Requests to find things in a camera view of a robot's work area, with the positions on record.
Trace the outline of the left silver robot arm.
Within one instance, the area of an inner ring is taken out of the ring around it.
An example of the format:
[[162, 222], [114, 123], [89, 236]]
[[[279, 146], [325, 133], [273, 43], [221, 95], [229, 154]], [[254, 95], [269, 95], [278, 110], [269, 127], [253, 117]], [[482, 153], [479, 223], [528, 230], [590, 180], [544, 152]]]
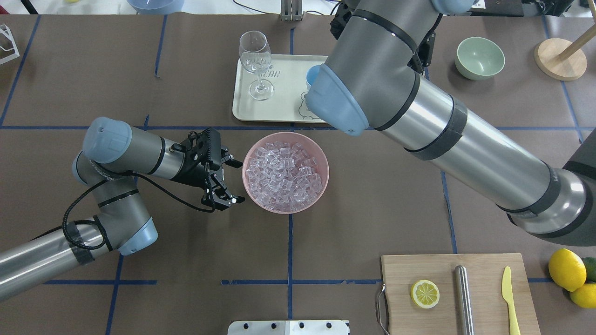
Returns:
[[0, 297], [6, 301], [56, 276], [117, 250], [128, 256], [153, 244], [158, 232], [135, 178], [168, 196], [152, 177], [204, 191], [199, 212], [224, 211], [243, 203], [228, 191], [224, 165], [239, 169], [220, 133], [209, 127], [175, 142], [108, 117], [85, 134], [73, 175], [86, 191], [66, 209], [59, 227], [1, 254]]

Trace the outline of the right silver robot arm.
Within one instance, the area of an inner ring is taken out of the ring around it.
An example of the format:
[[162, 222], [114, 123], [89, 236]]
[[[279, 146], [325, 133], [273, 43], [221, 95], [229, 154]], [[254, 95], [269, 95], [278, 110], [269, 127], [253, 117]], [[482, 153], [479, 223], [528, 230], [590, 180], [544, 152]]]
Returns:
[[345, 0], [349, 19], [306, 94], [348, 135], [373, 127], [492, 200], [529, 234], [594, 246], [595, 135], [554, 169], [424, 78], [417, 49], [445, 14], [473, 0]]

